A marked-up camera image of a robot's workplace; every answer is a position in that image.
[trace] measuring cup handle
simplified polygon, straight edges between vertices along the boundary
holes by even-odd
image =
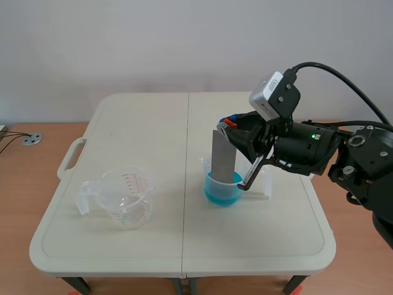
[[[263,194],[270,199],[273,193],[273,175],[271,174],[271,169],[268,166],[264,166],[260,173],[262,173],[263,179]]]
[[[67,154],[64,156],[63,161],[61,161],[59,169],[57,169],[57,177],[59,177],[60,180],[63,178],[71,161],[74,159],[75,155],[77,154],[78,148],[80,146],[84,146],[85,144],[86,144],[86,138],[83,137],[78,138],[73,143],[71,143],[67,151]]]
[[[98,194],[99,192],[97,181],[86,181],[82,183],[79,189],[79,193],[75,196],[75,202],[81,215],[85,215],[90,212],[90,207],[88,206],[88,199],[92,197],[97,197]]]

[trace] white wall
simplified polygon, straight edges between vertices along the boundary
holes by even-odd
[[[0,3],[0,122],[88,121],[115,92],[251,91],[320,61],[393,119],[391,0]],[[299,72],[298,119],[376,119],[334,77]]]

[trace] table seam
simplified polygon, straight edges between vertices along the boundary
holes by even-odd
[[[187,183],[187,148],[189,146],[189,112],[190,112],[190,94],[187,100],[187,131],[185,134],[185,165],[184,165],[184,202],[183,202],[183,234],[182,234],[182,259],[181,272],[183,272],[183,252],[184,252],[184,221],[185,221],[185,185]]]

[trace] wooden desk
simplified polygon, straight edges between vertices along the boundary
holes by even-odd
[[[29,243],[59,183],[57,168],[86,124],[17,125],[13,131],[42,132],[41,143],[15,140],[0,154],[0,295],[67,294],[74,290],[45,276],[29,260]],[[0,149],[8,138],[0,142]],[[337,241],[337,255],[321,274],[303,284],[307,294],[389,294],[393,251],[376,233],[371,214],[347,203],[326,175],[314,187]],[[198,294],[281,294],[287,277],[212,277],[198,281]],[[94,294],[174,294],[162,278],[92,278]]]

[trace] empty measuring cup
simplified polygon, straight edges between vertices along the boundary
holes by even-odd
[[[152,180],[142,168],[127,165],[82,183],[75,201],[81,215],[89,213],[88,201],[94,199],[123,227],[135,228],[151,216],[153,188]]]
[[[251,167],[251,163],[247,158],[241,152],[236,152],[235,172],[232,183],[221,183],[211,178],[211,155],[203,158],[201,162],[204,172],[203,189],[208,200],[220,206],[230,206],[235,203],[243,193],[237,185],[243,183],[243,179]],[[259,180],[263,181],[263,192],[261,193],[266,198],[270,198],[272,191],[272,175],[270,169],[263,167],[258,177]]]

